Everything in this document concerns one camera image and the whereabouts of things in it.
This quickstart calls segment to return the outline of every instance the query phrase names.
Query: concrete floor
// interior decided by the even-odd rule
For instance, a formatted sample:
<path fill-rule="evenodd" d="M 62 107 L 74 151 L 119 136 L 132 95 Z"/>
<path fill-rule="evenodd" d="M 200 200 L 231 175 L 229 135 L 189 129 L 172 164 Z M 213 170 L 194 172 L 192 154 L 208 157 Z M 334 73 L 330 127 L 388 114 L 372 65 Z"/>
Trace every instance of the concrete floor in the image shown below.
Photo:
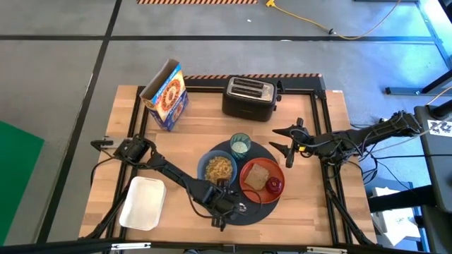
<path fill-rule="evenodd" d="M 279 2 L 346 35 L 365 32 L 393 5 L 351 0 Z M 124 0 L 113 34 L 325 36 L 314 26 L 264 4 L 138 6 L 134 0 Z M 114 0 L 0 1 L 0 34 L 103 35 L 113 5 Z M 372 35 L 429 36 L 429 31 L 414 4 L 401 4 Z M 12 107 L 0 111 L 0 119 L 46 140 L 6 244 L 35 240 L 99 48 L 100 42 L 0 41 L 0 81 L 4 84 L 0 104 Z M 344 90 L 352 123 L 373 123 L 401 109 L 412 112 L 431 97 L 393 97 L 383 89 L 424 86 L 448 70 L 430 42 L 110 42 L 50 241 L 78 235 L 90 170 L 98 158 L 89 142 L 105 133 L 117 86 L 145 85 L 168 58 L 181 61 L 186 75 L 322 73 L 327 89 Z M 387 140 L 379 147 L 398 141 Z M 421 153 L 416 140 L 379 155 Z M 384 163 L 402 181 L 415 186 L 429 183 L 422 158 Z M 362 167 L 370 169 L 373 164 L 365 161 Z M 393 178 L 384 169 L 379 176 Z"/>

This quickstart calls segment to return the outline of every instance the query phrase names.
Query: green backdrop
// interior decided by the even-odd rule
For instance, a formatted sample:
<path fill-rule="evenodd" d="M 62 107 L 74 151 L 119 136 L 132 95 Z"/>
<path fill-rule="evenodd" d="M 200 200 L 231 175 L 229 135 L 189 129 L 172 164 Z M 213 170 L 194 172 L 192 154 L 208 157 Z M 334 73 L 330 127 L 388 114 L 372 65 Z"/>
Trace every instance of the green backdrop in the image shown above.
<path fill-rule="evenodd" d="M 4 244 L 44 140 L 0 121 L 0 246 Z"/>

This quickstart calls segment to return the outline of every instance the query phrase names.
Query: hazard stripe tape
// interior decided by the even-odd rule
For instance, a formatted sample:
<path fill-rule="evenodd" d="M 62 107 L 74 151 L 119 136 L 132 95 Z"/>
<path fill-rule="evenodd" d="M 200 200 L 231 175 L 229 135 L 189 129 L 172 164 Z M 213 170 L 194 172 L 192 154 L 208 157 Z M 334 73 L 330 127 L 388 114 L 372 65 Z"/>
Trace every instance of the hazard stripe tape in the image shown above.
<path fill-rule="evenodd" d="M 257 4 L 258 0 L 136 0 L 137 4 Z"/>
<path fill-rule="evenodd" d="M 184 79 L 222 79 L 231 75 L 186 75 Z M 286 73 L 286 74 L 246 74 L 235 75 L 245 78 L 320 78 L 320 73 Z"/>

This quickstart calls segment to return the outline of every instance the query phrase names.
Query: cable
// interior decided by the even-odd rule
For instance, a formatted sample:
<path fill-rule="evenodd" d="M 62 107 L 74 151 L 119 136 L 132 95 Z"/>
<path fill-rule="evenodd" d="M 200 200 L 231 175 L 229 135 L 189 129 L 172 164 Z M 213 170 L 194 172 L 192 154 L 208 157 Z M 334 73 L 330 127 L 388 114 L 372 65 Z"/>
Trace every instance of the cable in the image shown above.
<path fill-rule="evenodd" d="M 112 160 L 112 159 L 114 159 L 114 158 L 113 158 L 113 157 L 110 157 L 110 158 L 108 158 L 108 159 L 104 159 L 103 161 L 98 162 L 98 163 L 93 167 L 93 169 L 91 170 L 91 181 L 90 181 L 90 186 L 93 185 L 94 174 L 95 174 L 95 172 L 96 172 L 96 168 L 97 168 L 99 165 L 101 165 L 102 163 L 108 162 L 109 160 Z"/>
<path fill-rule="evenodd" d="M 387 156 L 387 157 L 375 157 L 375 159 L 392 159 L 392 158 L 413 158 L 413 157 L 440 157 L 440 156 L 452 156 L 452 154 L 445 155 L 397 155 L 397 156 Z"/>
<path fill-rule="evenodd" d="M 436 101 L 436 99 L 438 99 L 440 96 L 442 96 L 442 94 L 444 94 L 445 92 L 449 91 L 449 89 L 451 89 L 452 86 L 448 87 L 447 89 L 445 89 L 443 92 L 441 92 L 439 95 L 435 96 L 435 98 L 433 98 L 431 101 L 429 101 L 428 103 L 425 104 L 425 106 L 430 105 L 430 103 Z"/>
<path fill-rule="evenodd" d="M 351 123 L 350 125 L 352 127 L 358 128 L 358 129 L 366 128 L 366 127 L 371 126 L 370 124 L 359 124 L 359 123 Z"/>
<path fill-rule="evenodd" d="M 401 1 L 402 0 L 398 0 L 397 3 L 395 3 L 394 7 L 388 12 L 388 14 L 386 14 L 386 16 L 384 16 L 384 18 L 380 22 L 378 22 L 372 29 L 370 29 L 369 31 L 365 32 L 364 34 L 362 34 L 360 36 L 356 36 L 356 37 L 347 37 L 344 35 L 340 35 L 340 34 L 334 32 L 333 29 L 328 29 L 324 25 L 321 25 L 314 20 L 310 20 L 308 18 L 303 18 L 303 17 L 297 16 L 293 13 L 290 13 L 289 11 L 283 10 L 280 7 L 276 6 L 275 0 L 268 0 L 266 5 L 267 5 L 267 7 L 273 7 L 279 11 L 282 11 L 283 13 L 286 13 L 287 15 L 294 17 L 294 18 L 298 18 L 300 20 L 314 24 L 314 25 L 320 27 L 321 29 L 325 30 L 328 34 L 333 33 L 334 35 L 337 35 L 338 37 L 343 38 L 344 40 L 357 40 L 359 38 L 363 38 L 364 36 L 368 35 L 372 31 L 374 31 L 378 26 L 380 26 L 385 21 L 385 19 L 387 19 L 387 17 L 389 17 L 389 15 L 396 9 L 396 7 L 401 3 Z"/>
<path fill-rule="evenodd" d="M 362 153 L 363 153 L 363 154 L 364 154 L 364 150 L 366 149 L 365 145 L 366 145 L 367 138 L 369 138 L 369 136 L 370 136 L 371 134 L 372 134 L 372 132 L 369 132 L 369 134 L 367 134 L 366 137 L 364 138 L 364 141 L 362 141 L 361 150 L 362 150 Z"/>
<path fill-rule="evenodd" d="M 300 155 L 301 155 L 303 158 L 310 158 L 310 157 L 312 156 L 312 154 L 307 153 L 307 155 L 306 155 L 304 152 L 300 152 Z"/>
<path fill-rule="evenodd" d="M 362 175 L 368 174 L 368 175 L 364 176 L 364 178 L 362 179 L 362 181 L 364 182 L 364 185 L 367 185 L 372 180 L 374 180 L 376 175 L 378 174 L 378 167 L 379 167 L 378 162 L 372 155 L 370 155 L 370 156 L 371 156 L 372 159 L 374 159 L 375 168 L 362 172 Z"/>
<path fill-rule="evenodd" d="M 103 152 L 103 153 L 105 153 L 106 155 L 108 155 L 108 157 L 114 158 L 114 156 L 111 155 L 110 153 L 108 153 L 105 149 L 101 149 L 100 151 Z"/>
<path fill-rule="evenodd" d="M 214 216 L 202 215 L 200 212 L 198 212 L 198 210 L 195 208 L 195 205 L 193 205 L 193 201 L 191 200 L 191 194 L 190 194 L 190 190 L 189 190 L 189 185 L 186 183 L 185 179 L 183 179 L 183 178 L 180 178 L 180 179 L 184 182 L 184 185 L 185 185 L 185 191 L 186 191 L 186 194 L 189 196 L 190 205 L 191 205 L 191 208 L 193 208 L 193 211 L 194 211 L 199 217 L 202 217 L 202 218 L 206 218 L 206 219 L 214 219 L 214 218 L 217 218 L 217 217 L 214 217 Z"/>
<path fill-rule="evenodd" d="M 431 130 L 433 130 L 434 128 L 437 128 L 437 127 L 440 126 L 441 124 L 446 123 L 449 119 L 452 119 L 452 115 L 450 115 L 449 117 L 447 117 L 446 119 L 444 119 L 443 121 L 441 121 L 440 123 L 438 123 L 437 125 L 432 126 L 430 129 L 424 131 L 423 133 L 420 133 L 420 134 L 418 134 L 418 135 L 412 136 L 411 138 L 408 138 L 407 140 L 404 140 L 404 141 L 402 141 L 402 142 L 396 143 L 396 144 L 394 144 L 394 145 L 389 145 L 389 146 L 387 146 L 387 147 L 383 147 L 383 148 L 381 148 L 381 149 L 377 149 L 377 150 L 374 151 L 374 152 L 380 152 L 380 151 L 385 150 L 385 149 L 388 149 L 388 148 L 390 148 L 390 147 L 395 147 L 396 145 L 402 145 L 403 143 L 406 143 L 406 142 L 411 141 L 411 140 L 413 140 L 413 139 L 415 139 L 415 138 L 418 138 L 418 137 L 420 137 L 420 136 L 422 136 L 422 135 L 425 135 L 425 134 L 427 134 L 428 132 L 430 132 Z"/>
<path fill-rule="evenodd" d="M 358 167 L 358 169 L 359 170 L 361 170 L 361 177 L 362 177 L 362 167 L 360 166 L 360 165 L 358 165 L 358 163 L 354 163 L 354 162 L 351 162 L 351 161 L 348 161 L 348 163 L 351 163 L 351 164 L 353 164 L 353 165 L 355 165 L 356 167 Z"/>
<path fill-rule="evenodd" d="M 361 159 L 359 159 L 359 162 L 362 162 L 363 160 L 365 160 L 365 159 L 372 153 L 372 150 L 374 150 L 374 148 L 376 147 L 376 144 L 378 144 L 378 143 L 375 143 L 375 144 L 372 146 L 372 148 L 370 149 L 370 151 L 367 152 L 366 156 L 361 157 Z"/>
<path fill-rule="evenodd" d="M 338 177 L 338 176 L 339 176 L 339 173 L 340 173 L 340 169 L 342 169 L 342 167 L 339 167 L 339 168 L 338 168 L 338 171 L 336 172 L 336 174 L 334 174 L 333 176 L 329 176 L 329 177 L 328 177 L 328 180 L 331 180 L 331 179 L 334 179 L 334 178 Z"/>
<path fill-rule="evenodd" d="M 261 205 L 261 206 L 259 206 L 259 209 L 257 209 L 257 211 L 255 211 L 253 214 L 250 214 L 250 216 L 255 215 L 255 214 L 257 214 L 258 212 L 260 212 L 261 209 L 262 209 L 262 198 L 261 198 L 261 196 L 259 195 L 259 193 L 257 193 L 257 192 L 254 191 L 254 190 L 242 190 L 242 191 L 243 191 L 243 192 L 250 191 L 250 192 L 256 194 L 256 195 L 257 195 L 257 198 L 259 199 L 259 204 Z"/>
<path fill-rule="evenodd" d="M 351 141 L 351 139 L 349 139 L 349 138 L 344 138 L 344 137 L 341 137 L 340 139 L 341 139 L 341 140 L 348 141 L 348 142 L 349 142 L 350 144 L 352 144 L 353 147 L 358 151 L 359 155 L 361 155 L 361 157 L 363 156 L 362 151 L 360 150 L 360 148 L 358 147 L 358 145 L 355 144 L 355 142 Z"/>
<path fill-rule="evenodd" d="M 386 166 L 385 164 L 383 164 L 383 163 L 381 163 L 381 162 L 378 162 L 379 164 L 381 164 L 381 165 L 383 165 L 384 167 L 386 167 L 386 169 L 389 171 L 389 173 L 391 173 L 391 175 L 394 177 L 394 179 L 395 180 L 397 180 L 397 182 L 401 185 L 401 186 L 403 186 L 403 187 L 405 187 L 407 190 L 409 190 L 409 191 L 412 191 L 410 188 L 408 188 L 405 184 L 403 184 L 394 174 L 393 174 L 393 172 L 388 168 L 388 166 Z"/>

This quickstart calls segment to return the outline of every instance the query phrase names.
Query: white box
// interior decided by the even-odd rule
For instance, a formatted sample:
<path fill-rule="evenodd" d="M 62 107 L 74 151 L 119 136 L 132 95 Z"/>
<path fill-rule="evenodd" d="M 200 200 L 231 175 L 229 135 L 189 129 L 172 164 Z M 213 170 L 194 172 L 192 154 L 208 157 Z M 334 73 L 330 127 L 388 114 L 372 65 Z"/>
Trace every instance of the white box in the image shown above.
<path fill-rule="evenodd" d="M 158 225 L 167 189 L 161 180 L 137 176 L 132 179 L 119 223 L 149 231 Z"/>

